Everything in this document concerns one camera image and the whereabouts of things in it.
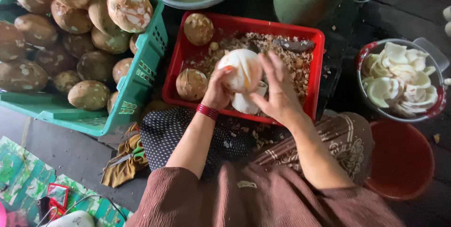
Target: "black polka dot cloth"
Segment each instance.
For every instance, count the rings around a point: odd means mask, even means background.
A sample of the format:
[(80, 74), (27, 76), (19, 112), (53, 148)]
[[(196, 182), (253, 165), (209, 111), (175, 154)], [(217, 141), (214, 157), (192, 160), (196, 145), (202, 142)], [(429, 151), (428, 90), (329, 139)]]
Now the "black polka dot cloth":
[[(195, 112), (182, 108), (152, 111), (140, 127), (141, 141), (152, 172), (166, 165)], [(237, 161), (249, 155), (255, 139), (244, 132), (216, 125), (202, 178), (214, 175), (222, 161)]]

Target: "brown patterned cloth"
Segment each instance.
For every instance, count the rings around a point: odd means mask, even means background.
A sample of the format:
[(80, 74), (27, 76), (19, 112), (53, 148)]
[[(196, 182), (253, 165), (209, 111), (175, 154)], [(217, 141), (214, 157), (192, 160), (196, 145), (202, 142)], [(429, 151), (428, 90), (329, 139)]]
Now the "brown patterned cloth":
[[(368, 121), (358, 114), (344, 112), (334, 117), (323, 117), (316, 124), (316, 130), (335, 160), (354, 183), (363, 184), (370, 171), (370, 156), (374, 147)], [(302, 173), (293, 137), (258, 155), (252, 163), (286, 165)]]

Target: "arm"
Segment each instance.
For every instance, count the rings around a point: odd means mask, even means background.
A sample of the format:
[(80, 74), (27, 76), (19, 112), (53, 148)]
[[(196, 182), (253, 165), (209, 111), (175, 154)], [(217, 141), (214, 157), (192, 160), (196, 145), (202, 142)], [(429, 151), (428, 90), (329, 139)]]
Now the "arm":
[[(231, 70), (232, 67), (225, 67), (213, 72), (202, 100), (203, 105), (213, 109), (223, 109), (228, 105), (230, 93), (224, 88), (222, 79)], [(183, 167), (200, 178), (205, 167), (215, 124), (215, 120), (196, 112), (182, 139), (169, 157), (166, 167)]]
[(290, 130), (302, 171), (310, 184), (316, 189), (353, 187), (352, 180), (332, 158), (302, 110), (285, 64), (273, 51), (269, 52), (269, 57), (272, 62), (263, 54), (258, 57), (268, 78), (269, 100), (255, 93), (250, 95), (251, 99), (264, 113)]

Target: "red bucket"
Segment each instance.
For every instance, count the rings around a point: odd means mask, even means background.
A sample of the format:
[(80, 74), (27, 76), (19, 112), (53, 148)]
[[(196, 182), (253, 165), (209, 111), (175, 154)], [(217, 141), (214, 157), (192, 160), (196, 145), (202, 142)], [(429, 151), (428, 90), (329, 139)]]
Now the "red bucket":
[(392, 200), (410, 200), (422, 194), (435, 169), (428, 140), (407, 123), (383, 119), (370, 125), (375, 146), (366, 186)]

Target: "woman's right hand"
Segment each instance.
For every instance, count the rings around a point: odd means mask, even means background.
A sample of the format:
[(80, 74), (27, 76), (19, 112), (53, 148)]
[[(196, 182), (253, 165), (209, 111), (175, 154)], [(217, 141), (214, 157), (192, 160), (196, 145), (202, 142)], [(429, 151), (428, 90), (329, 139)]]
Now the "woman's right hand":
[(250, 98), (265, 114), (290, 129), (290, 125), (308, 116), (302, 110), (284, 62), (274, 51), (269, 51), (268, 55), (271, 61), (264, 54), (258, 54), (258, 60), (268, 79), (269, 100), (256, 93), (251, 93)]

